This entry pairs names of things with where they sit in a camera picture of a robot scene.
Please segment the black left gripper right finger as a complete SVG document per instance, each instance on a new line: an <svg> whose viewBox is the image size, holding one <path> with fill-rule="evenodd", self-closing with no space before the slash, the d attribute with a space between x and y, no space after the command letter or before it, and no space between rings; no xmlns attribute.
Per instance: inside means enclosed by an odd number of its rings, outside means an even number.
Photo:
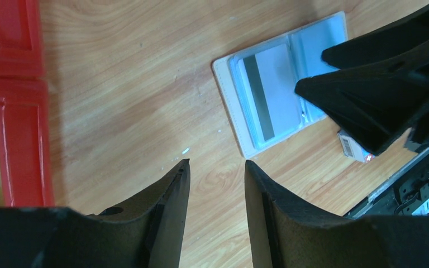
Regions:
<svg viewBox="0 0 429 268"><path fill-rule="evenodd" d="M251 160L245 198L254 267L429 267L429 216L338 216Z"/></svg>

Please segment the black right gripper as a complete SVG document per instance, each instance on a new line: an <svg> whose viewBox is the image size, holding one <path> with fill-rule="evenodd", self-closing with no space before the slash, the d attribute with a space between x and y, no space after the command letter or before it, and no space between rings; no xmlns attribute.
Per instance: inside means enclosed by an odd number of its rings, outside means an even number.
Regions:
<svg viewBox="0 0 429 268"><path fill-rule="evenodd" d="M429 147L429 52L405 52L428 40L429 4L323 50L341 70L304 78L295 92L374 155L409 128L407 149L420 153Z"/></svg>

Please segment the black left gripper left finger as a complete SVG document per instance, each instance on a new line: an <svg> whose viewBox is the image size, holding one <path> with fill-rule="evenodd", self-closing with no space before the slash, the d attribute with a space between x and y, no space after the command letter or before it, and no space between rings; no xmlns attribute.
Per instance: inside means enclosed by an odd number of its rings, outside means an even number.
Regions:
<svg viewBox="0 0 429 268"><path fill-rule="evenodd" d="M0 207L0 267L178 267L190 165L100 214Z"/></svg>

